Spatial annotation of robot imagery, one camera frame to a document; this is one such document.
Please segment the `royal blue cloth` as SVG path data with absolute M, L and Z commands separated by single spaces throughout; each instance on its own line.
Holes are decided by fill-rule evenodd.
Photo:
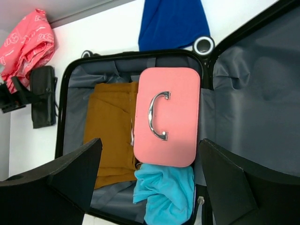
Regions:
M 138 38 L 140 51 L 191 46 L 210 29 L 200 0 L 146 0 Z

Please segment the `brown cloth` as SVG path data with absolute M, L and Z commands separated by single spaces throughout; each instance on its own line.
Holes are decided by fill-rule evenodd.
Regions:
M 134 181 L 141 166 L 133 151 L 138 83 L 100 83 L 90 94 L 83 142 L 102 142 L 94 188 Z

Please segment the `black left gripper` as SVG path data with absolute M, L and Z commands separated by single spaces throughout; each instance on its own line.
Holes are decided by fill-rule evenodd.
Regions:
M 0 83 L 0 110 L 3 113 L 25 108 L 26 105 L 32 103 L 32 92 L 21 83 L 17 76 L 12 77 L 12 81 L 16 89 L 13 94 L 10 93 L 6 82 Z

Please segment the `blue suitcase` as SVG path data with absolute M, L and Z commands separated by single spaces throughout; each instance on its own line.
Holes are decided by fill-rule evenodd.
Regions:
M 148 67 L 201 75 L 199 138 L 265 168 L 300 174 L 300 3 L 280 0 L 207 56 L 186 50 L 91 55 L 66 68 L 55 156 L 83 143 L 88 98 L 97 83 L 137 81 Z

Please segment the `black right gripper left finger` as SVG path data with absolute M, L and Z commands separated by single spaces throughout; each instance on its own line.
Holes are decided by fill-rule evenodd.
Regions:
M 97 177 L 100 139 L 0 183 L 2 225 L 80 225 Z

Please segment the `black pouch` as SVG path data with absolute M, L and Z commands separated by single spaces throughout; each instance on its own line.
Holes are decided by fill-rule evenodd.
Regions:
M 52 66 L 42 66 L 32 70 L 30 74 L 30 91 L 38 97 L 31 104 L 33 128 L 44 128 L 56 123 L 57 77 Z

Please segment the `pink box with metal handle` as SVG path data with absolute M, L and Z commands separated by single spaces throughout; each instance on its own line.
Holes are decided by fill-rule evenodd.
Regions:
M 186 167 L 196 156 L 200 76 L 188 67 L 152 67 L 139 78 L 134 155 L 142 163 Z

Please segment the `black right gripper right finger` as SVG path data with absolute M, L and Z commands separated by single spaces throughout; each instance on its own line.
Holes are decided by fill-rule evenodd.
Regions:
M 300 179 L 204 139 L 202 170 L 218 225 L 298 225 Z

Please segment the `coral pink patterned cloth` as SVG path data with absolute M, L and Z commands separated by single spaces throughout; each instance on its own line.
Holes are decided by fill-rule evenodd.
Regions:
M 53 56 L 55 41 L 46 12 L 35 9 L 25 16 L 0 48 L 1 78 L 10 93 L 16 92 L 12 77 L 29 86 L 30 71 L 44 66 Z

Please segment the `light blue cloth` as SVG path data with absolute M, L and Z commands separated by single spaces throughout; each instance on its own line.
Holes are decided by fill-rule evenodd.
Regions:
M 142 164 L 135 171 L 133 203 L 146 201 L 144 221 L 148 225 L 181 225 L 194 210 L 194 171 Z

